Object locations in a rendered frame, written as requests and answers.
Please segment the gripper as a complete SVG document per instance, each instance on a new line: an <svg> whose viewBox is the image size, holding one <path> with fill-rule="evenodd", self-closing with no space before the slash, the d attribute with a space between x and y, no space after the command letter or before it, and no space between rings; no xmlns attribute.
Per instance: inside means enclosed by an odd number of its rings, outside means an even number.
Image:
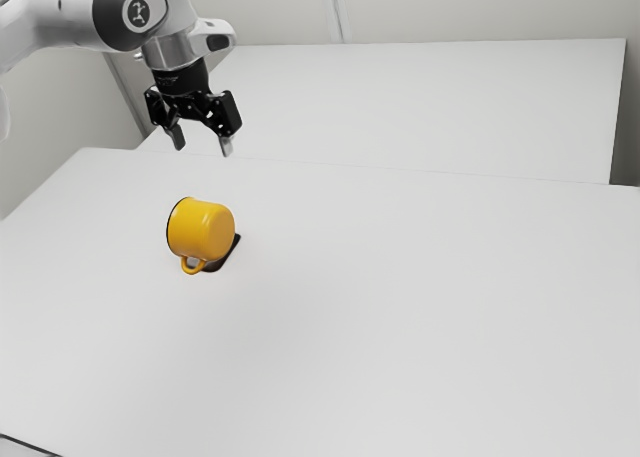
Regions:
<svg viewBox="0 0 640 457"><path fill-rule="evenodd" d="M186 67L171 71L153 70L154 85L144 92L148 115L161 127L176 151L185 145L180 118L204 118L219 142L224 157L233 153L233 139L243 125L231 91L211 94L209 71L200 58Z"/></svg>

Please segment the yellow mug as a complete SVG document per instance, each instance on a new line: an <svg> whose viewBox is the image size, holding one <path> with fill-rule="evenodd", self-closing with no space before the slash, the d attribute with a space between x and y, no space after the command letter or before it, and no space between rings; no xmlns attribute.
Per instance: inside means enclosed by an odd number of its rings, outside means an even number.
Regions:
<svg viewBox="0 0 640 457"><path fill-rule="evenodd" d="M184 197L172 208L166 224L170 251L187 275L223 259L236 235L235 218L225 205Z"/></svg>

